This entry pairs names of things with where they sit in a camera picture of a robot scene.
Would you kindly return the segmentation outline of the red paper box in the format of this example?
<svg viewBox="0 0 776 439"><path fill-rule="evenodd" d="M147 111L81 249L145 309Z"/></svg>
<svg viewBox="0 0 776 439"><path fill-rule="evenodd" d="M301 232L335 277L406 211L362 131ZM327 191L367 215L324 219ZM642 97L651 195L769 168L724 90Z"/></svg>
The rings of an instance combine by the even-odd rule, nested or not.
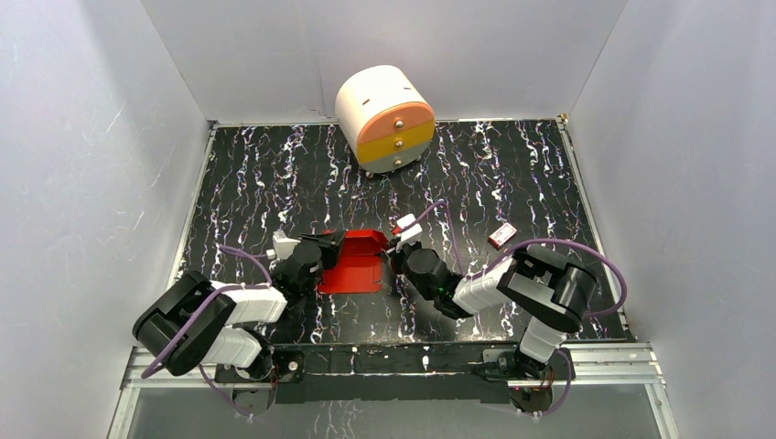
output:
<svg viewBox="0 0 776 439"><path fill-rule="evenodd" d="M333 268L323 271L322 294L375 294L382 290L383 251L388 240L377 230L347 230Z"/></svg>

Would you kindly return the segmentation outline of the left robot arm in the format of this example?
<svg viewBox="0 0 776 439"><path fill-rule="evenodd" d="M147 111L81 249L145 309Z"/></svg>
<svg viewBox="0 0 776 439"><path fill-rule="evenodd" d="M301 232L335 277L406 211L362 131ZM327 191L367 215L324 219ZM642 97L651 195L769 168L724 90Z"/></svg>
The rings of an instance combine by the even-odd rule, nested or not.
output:
<svg viewBox="0 0 776 439"><path fill-rule="evenodd" d="M226 284L198 271L182 274L133 325L135 340L154 356L142 378L162 369L182 376L210 364L239 369L250 380L270 377L276 369L275 348L249 325L274 324L289 306L313 295L324 272L339 262L345 239L343 230L297 239L277 231L263 255L221 247L254 263L264 281Z"/></svg>

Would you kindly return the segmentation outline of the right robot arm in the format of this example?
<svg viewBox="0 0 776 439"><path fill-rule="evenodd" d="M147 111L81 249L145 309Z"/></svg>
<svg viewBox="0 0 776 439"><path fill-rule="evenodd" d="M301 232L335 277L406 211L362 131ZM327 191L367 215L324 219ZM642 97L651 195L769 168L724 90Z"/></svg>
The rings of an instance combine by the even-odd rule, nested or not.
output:
<svg viewBox="0 0 776 439"><path fill-rule="evenodd" d="M393 271L444 316L462 319L511 302L531 319L512 354L486 354L473 373L485 380L540 380L552 356L582 324L598 281L582 263L540 244L509 253L496 265L465 276L419 243L388 252Z"/></svg>

